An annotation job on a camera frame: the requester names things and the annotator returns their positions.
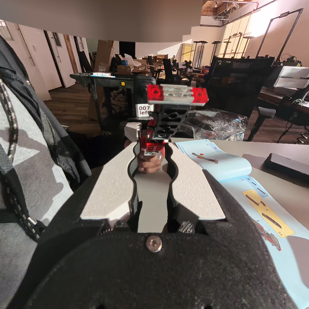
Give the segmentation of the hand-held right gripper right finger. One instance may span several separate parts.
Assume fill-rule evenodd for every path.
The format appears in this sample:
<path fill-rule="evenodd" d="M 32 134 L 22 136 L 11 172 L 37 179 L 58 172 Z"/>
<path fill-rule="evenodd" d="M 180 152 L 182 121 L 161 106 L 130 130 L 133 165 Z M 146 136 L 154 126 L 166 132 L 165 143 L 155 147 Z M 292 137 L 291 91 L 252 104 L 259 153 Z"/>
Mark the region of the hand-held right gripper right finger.
<path fill-rule="evenodd" d="M 204 223 L 226 221 L 226 216 L 203 169 L 167 143 L 167 174 L 171 178 L 167 197 L 167 231 L 204 232 Z"/>

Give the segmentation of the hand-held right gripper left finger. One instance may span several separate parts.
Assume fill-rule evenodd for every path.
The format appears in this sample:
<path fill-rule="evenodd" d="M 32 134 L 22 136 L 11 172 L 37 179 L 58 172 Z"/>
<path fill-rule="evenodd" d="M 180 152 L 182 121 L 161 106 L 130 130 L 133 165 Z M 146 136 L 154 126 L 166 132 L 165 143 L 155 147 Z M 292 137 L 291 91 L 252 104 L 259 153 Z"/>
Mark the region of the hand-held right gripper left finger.
<path fill-rule="evenodd" d="M 142 202 L 138 198 L 134 176 L 139 152 L 139 142 L 132 142 L 103 166 L 80 214 L 81 220 L 103 220 L 111 229 L 118 221 L 123 221 L 132 232 L 137 232 Z"/>

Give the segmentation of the toy brick model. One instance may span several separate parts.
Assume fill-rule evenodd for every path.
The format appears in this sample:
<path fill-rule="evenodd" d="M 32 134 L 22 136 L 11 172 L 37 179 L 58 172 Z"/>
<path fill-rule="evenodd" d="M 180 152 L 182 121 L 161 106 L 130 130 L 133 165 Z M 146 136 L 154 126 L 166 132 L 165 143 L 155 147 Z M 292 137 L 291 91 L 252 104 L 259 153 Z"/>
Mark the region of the toy brick model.
<path fill-rule="evenodd" d="M 142 133 L 140 149 L 144 157 L 162 152 L 165 144 L 179 130 L 193 106 L 208 102 L 206 88 L 176 84 L 147 86 L 147 103 L 153 106 L 146 133 Z"/>

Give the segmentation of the grey desk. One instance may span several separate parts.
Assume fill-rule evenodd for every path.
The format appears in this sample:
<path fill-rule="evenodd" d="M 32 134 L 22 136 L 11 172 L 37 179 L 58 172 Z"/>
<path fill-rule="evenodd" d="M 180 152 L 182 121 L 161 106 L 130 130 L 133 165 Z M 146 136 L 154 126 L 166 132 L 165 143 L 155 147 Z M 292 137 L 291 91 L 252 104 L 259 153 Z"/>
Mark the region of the grey desk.
<path fill-rule="evenodd" d="M 219 161 L 211 174 L 262 228 L 280 278 L 298 308 L 308 308 L 308 185 L 263 167 L 270 153 L 308 164 L 308 145 L 172 138 L 188 153 Z"/>

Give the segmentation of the person's left hand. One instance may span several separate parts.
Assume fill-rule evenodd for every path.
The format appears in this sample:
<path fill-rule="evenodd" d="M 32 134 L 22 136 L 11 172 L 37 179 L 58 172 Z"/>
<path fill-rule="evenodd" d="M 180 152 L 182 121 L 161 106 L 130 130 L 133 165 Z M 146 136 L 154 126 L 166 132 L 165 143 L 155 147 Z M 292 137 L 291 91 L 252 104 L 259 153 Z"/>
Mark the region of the person's left hand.
<path fill-rule="evenodd" d="M 155 173 L 160 170 L 163 156 L 155 154 L 153 156 L 138 155 L 138 170 L 145 174 Z"/>

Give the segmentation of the pile of cardboard boxes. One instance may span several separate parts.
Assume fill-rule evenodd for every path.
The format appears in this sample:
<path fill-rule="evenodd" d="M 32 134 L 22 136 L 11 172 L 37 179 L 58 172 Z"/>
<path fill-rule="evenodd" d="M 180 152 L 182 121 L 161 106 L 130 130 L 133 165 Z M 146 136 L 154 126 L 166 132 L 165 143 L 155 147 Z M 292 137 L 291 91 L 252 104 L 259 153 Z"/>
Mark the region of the pile of cardboard boxes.
<path fill-rule="evenodd" d="M 119 75 L 152 75 L 157 78 L 164 71 L 164 59 L 169 59 L 168 54 L 146 56 L 142 59 L 133 59 L 130 55 L 125 54 L 122 57 L 115 54 L 117 62 L 117 71 Z"/>

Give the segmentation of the black office chair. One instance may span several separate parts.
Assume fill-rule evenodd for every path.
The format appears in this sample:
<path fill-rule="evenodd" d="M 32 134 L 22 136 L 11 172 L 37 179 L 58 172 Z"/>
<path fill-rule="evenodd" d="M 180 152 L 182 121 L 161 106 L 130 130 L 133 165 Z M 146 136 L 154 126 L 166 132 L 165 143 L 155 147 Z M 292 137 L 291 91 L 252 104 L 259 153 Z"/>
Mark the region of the black office chair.
<path fill-rule="evenodd" d="M 173 74 L 173 67 L 170 59 L 163 59 L 164 71 L 165 71 L 165 83 L 166 84 L 178 84 L 179 76 Z"/>

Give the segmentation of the brick instruction booklet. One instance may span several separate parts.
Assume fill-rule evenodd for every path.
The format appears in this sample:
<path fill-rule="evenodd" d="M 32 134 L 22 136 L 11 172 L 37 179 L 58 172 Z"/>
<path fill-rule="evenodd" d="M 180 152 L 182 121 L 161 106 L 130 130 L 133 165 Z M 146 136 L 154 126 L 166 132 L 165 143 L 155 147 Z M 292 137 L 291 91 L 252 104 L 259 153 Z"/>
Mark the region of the brick instruction booklet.
<path fill-rule="evenodd" d="M 210 174 L 253 219 L 285 288 L 298 308 L 308 308 L 308 193 L 286 180 L 260 183 L 249 158 L 222 151 L 209 140 L 174 143 Z"/>

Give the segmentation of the tall cardboard box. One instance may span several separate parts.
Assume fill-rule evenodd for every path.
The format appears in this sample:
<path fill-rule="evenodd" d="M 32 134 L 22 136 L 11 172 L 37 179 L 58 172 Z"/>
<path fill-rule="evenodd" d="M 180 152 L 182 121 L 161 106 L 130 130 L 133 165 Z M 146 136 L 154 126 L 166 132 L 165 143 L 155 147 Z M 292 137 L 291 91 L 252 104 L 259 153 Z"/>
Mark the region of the tall cardboard box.
<path fill-rule="evenodd" d="M 115 41 L 111 40 L 98 40 L 98 48 L 94 64 L 95 73 L 108 73 L 110 72 L 111 59 L 113 57 Z M 88 107 L 88 118 L 98 120 L 95 102 L 93 95 L 90 96 Z"/>

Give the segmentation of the yellow board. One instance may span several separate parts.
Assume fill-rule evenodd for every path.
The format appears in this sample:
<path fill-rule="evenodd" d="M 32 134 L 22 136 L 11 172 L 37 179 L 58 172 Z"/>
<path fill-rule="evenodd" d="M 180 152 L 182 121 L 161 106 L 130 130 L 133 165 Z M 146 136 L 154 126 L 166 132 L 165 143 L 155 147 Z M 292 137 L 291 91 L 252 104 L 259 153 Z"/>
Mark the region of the yellow board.
<path fill-rule="evenodd" d="M 183 43 L 180 62 L 193 61 L 195 47 L 196 47 L 196 43 L 193 43 L 193 44 Z"/>

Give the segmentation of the silver wrapped bundle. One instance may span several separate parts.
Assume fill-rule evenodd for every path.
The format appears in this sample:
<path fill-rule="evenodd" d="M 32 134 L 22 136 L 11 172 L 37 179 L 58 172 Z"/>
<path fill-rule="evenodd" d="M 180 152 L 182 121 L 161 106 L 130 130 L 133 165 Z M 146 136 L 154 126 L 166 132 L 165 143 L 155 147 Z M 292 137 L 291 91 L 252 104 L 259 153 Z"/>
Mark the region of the silver wrapped bundle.
<path fill-rule="evenodd" d="M 180 132 L 195 139 L 243 141 L 250 119 L 215 108 L 191 110 Z"/>

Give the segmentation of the person's torso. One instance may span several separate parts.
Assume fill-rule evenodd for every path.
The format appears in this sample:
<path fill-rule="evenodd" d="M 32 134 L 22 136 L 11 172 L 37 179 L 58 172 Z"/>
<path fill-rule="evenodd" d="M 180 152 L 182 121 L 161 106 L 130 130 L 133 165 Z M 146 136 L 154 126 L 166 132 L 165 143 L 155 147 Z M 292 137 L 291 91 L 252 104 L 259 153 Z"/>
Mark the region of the person's torso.
<path fill-rule="evenodd" d="M 3 37 L 0 75 L 0 303 L 8 308 L 43 232 L 91 170 Z"/>

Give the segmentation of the white door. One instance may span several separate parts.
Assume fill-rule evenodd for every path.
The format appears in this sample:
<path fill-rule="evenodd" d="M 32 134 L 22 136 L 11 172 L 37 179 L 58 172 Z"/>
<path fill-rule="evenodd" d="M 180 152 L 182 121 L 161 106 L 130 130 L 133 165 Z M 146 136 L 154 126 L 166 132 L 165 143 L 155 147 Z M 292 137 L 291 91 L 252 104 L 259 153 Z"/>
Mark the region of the white door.
<path fill-rule="evenodd" d="M 71 87 L 75 84 L 75 79 L 72 79 L 70 76 L 74 71 L 64 35 L 47 30 L 44 30 L 44 34 L 46 36 L 52 59 L 55 64 L 62 87 Z"/>

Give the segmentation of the flat black device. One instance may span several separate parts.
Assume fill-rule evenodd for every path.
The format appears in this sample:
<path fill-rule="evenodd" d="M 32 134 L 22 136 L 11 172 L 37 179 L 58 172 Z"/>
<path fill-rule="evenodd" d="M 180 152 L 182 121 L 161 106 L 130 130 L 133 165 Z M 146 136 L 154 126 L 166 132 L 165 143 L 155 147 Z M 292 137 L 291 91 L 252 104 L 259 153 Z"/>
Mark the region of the flat black device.
<path fill-rule="evenodd" d="M 276 153 L 270 153 L 264 161 L 264 166 L 289 176 L 295 180 L 309 184 L 308 164 L 289 159 Z"/>

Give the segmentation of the black mesh cart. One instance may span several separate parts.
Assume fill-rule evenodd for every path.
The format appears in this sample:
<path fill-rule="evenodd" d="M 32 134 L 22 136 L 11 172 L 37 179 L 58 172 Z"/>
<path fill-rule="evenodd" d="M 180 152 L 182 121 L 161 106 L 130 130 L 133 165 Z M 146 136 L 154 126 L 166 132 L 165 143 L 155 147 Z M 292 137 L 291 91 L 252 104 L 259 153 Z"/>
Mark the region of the black mesh cart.
<path fill-rule="evenodd" d="M 206 107 L 250 118 L 275 57 L 220 58 L 215 56 L 206 79 Z"/>

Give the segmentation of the wooden workbench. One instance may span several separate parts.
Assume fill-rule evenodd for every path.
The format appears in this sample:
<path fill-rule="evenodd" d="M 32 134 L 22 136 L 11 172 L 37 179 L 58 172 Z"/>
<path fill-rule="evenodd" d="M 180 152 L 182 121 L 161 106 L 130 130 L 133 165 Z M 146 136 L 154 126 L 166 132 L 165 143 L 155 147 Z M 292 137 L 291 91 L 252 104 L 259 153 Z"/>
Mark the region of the wooden workbench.
<path fill-rule="evenodd" d="M 271 89 L 263 89 L 258 95 L 256 105 L 265 108 L 291 108 L 293 111 L 309 114 L 309 107 L 301 103 L 293 103 L 296 99 L 291 99 L 290 96 L 274 92 Z"/>

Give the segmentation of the white flat box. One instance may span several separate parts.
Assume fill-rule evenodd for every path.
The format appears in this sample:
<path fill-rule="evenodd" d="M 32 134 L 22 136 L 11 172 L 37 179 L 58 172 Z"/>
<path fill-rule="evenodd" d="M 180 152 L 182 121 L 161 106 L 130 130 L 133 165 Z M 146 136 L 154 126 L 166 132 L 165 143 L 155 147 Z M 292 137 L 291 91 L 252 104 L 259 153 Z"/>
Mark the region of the white flat box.
<path fill-rule="evenodd" d="M 279 66 L 278 78 L 309 78 L 309 68 L 308 67 L 298 67 L 298 66 Z"/>
<path fill-rule="evenodd" d="M 279 77 L 272 87 L 304 89 L 308 87 L 309 79 Z"/>

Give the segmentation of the black pipe frame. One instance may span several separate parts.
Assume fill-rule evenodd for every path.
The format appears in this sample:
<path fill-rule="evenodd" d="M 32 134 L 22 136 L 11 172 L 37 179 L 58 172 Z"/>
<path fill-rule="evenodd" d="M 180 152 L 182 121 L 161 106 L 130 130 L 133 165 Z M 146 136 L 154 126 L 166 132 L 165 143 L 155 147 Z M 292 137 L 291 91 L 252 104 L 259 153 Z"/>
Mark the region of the black pipe frame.
<path fill-rule="evenodd" d="M 279 52 L 279 54 L 278 54 L 278 56 L 277 56 L 277 58 L 276 58 L 276 60 L 275 60 L 275 62 L 280 62 L 280 58 L 281 58 L 281 55 L 282 55 L 282 53 L 283 53 L 283 51 L 284 51 L 284 48 L 286 47 L 286 44 L 288 43 L 288 40 L 289 40 L 289 38 L 290 38 L 290 36 L 291 36 L 291 34 L 292 34 L 292 32 L 293 32 L 293 30 L 294 30 L 294 28 L 295 28 L 295 26 L 296 26 L 298 20 L 299 20 L 299 17 L 300 17 L 300 15 L 302 14 L 303 10 L 304 10 L 304 9 L 301 8 L 301 9 L 294 10 L 294 11 L 287 11 L 287 12 L 284 12 L 284 13 L 280 14 L 280 15 L 277 16 L 277 17 L 274 17 L 274 18 L 270 19 L 269 24 L 268 24 L 268 27 L 267 27 L 267 29 L 266 29 L 266 31 L 265 31 L 265 34 L 264 34 L 264 36 L 263 36 L 263 39 L 262 39 L 262 41 L 261 41 L 260 47 L 259 47 L 259 49 L 258 49 L 258 51 L 257 51 L 256 57 L 255 57 L 256 59 L 259 59 L 259 58 L 262 57 L 262 56 L 259 56 L 259 53 L 260 53 L 261 48 L 262 48 L 262 46 L 263 46 L 263 44 L 264 44 L 265 38 L 266 38 L 266 36 L 267 36 L 267 34 L 268 34 L 268 31 L 269 31 L 269 29 L 270 29 L 270 26 L 271 26 L 272 22 L 273 22 L 274 20 L 276 20 L 276 19 L 285 18 L 285 17 L 287 17 L 287 16 L 289 16 L 289 15 L 291 15 L 291 14 L 298 13 L 298 15 L 297 15 L 297 17 L 296 17 L 296 19 L 295 19 L 295 21 L 294 21 L 294 23 L 293 23 L 293 25 L 292 25 L 290 31 L 289 31 L 289 33 L 288 33 L 288 35 L 287 35 L 287 38 L 286 38 L 286 40 L 284 41 L 284 44 L 283 44 L 283 46 L 282 46 L 282 48 L 281 48 L 281 50 L 280 50 L 280 52 Z"/>

